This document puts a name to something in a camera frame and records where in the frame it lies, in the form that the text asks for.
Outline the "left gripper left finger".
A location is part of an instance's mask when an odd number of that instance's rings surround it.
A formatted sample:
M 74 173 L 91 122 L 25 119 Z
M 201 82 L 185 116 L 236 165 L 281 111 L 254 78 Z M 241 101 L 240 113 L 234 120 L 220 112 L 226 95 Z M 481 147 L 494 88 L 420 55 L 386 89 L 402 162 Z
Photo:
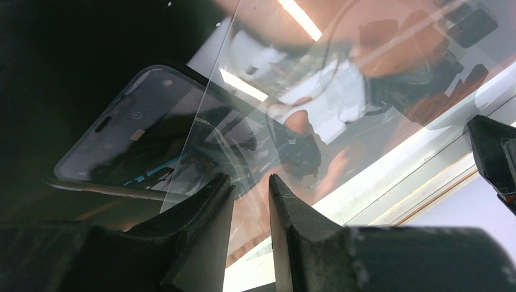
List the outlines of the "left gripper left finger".
M 1 290 L 220 290 L 232 191 L 219 174 L 126 232 L 84 221 L 2 223 Z

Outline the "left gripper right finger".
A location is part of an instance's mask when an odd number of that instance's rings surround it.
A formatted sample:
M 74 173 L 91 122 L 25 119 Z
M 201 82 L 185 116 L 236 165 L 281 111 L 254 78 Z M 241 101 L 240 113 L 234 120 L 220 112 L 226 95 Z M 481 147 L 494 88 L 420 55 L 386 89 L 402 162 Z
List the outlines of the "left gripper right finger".
M 277 291 L 514 291 L 515 266 L 477 228 L 340 226 L 269 179 Z

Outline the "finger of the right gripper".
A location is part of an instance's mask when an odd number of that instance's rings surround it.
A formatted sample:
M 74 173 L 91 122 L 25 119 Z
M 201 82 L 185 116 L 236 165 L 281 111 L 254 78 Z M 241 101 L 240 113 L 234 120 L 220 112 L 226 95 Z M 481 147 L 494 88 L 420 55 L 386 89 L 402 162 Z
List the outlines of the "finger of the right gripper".
M 515 213 L 515 127 L 477 115 L 467 122 L 479 174 Z

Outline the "white wooden picture frame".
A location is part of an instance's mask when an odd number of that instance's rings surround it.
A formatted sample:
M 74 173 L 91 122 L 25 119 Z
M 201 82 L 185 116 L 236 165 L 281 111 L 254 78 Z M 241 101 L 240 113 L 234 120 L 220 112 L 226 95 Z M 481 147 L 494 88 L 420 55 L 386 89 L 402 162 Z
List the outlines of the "white wooden picture frame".
M 430 198 L 472 173 L 472 146 L 466 112 L 515 124 L 515 74 L 505 72 L 482 85 L 448 115 L 459 125 L 421 129 L 333 193 L 315 204 L 319 213 L 339 225 L 400 223 Z

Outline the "clear acrylic sheet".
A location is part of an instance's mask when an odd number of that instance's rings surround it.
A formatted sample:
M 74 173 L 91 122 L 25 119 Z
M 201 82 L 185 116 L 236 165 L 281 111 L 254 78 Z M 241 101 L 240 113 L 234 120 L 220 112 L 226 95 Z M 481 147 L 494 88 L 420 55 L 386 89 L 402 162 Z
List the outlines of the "clear acrylic sheet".
M 459 125 L 454 108 L 515 74 L 514 1 L 217 1 L 228 14 L 212 85 L 267 95 L 262 117 L 313 125 L 318 203 L 425 128 Z

